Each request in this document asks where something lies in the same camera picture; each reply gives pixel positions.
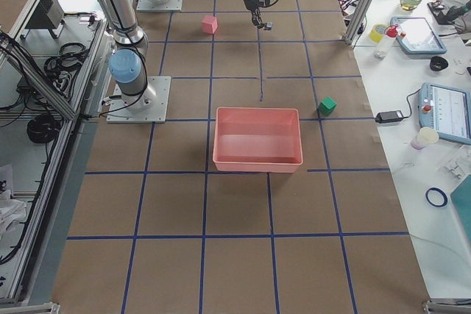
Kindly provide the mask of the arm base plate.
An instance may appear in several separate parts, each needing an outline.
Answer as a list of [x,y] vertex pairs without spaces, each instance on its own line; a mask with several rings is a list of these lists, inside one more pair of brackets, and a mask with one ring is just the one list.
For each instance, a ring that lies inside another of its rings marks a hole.
[[137,11],[147,13],[180,12],[182,5],[183,0],[139,0]]
[[121,90],[115,84],[113,94],[120,96],[119,99],[110,103],[111,113],[107,114],[106,121],[109,124],[147,124],[166,121],[166,113],[169,102],[171,86],[170,76],[149,76],[147,89],[139,98],[122,95]]

